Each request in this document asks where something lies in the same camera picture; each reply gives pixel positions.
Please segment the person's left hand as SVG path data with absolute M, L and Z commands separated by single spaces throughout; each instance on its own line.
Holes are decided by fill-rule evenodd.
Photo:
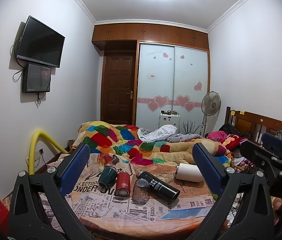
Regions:
M 282 199 L 278 197 L 273 198 L 272 206 L 275 211 L 280 210 L 282 207 Z

